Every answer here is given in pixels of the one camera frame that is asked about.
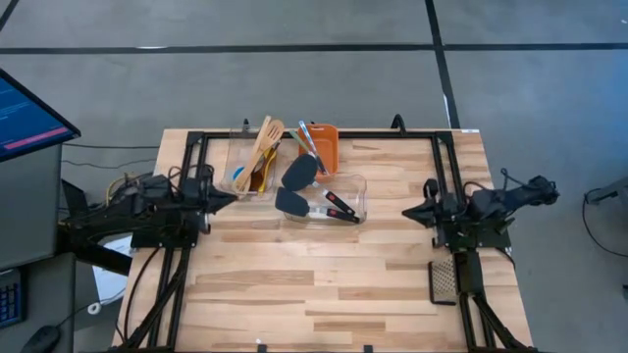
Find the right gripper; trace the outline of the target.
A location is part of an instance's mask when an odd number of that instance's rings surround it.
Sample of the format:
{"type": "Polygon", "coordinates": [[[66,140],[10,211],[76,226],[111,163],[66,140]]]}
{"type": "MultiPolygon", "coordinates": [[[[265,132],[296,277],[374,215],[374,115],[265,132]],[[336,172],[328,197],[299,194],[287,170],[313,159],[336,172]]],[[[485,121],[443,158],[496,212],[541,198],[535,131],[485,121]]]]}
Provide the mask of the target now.
{"type": "Polygon", "coordinates": [[[457,231],[456,221],[464,207],[453,193],[439,192],[439,184],[433,178],[424,183],[423,192],[424,202],[403,210],[402,214],[423,227],[433,227],[436,230],[432,240],[434,247],[448,247],[450,239],[457,231]]]}

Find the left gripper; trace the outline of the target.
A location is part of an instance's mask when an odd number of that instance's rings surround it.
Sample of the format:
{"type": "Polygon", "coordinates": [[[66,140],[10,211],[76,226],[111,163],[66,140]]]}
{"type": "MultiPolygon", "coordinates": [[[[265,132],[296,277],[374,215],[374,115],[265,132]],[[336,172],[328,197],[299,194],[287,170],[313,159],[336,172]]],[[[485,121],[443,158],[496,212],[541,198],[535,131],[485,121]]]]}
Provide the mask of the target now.
{"type": "Polygon", "coordinates": [[[196,171],[195,177],[180,177],[180,195],[182,199],[182,209],[185,212],[194,212],[199,222],[199,230],[202,233],[209,233],[210,226],[207,221],[207,199],[209,186],[209,212],[217,213],[223,208],[236,202],[237,195],[222,191],[213,184],[214,168],[209,164],[193,165],[191,169],[196,171]]]}

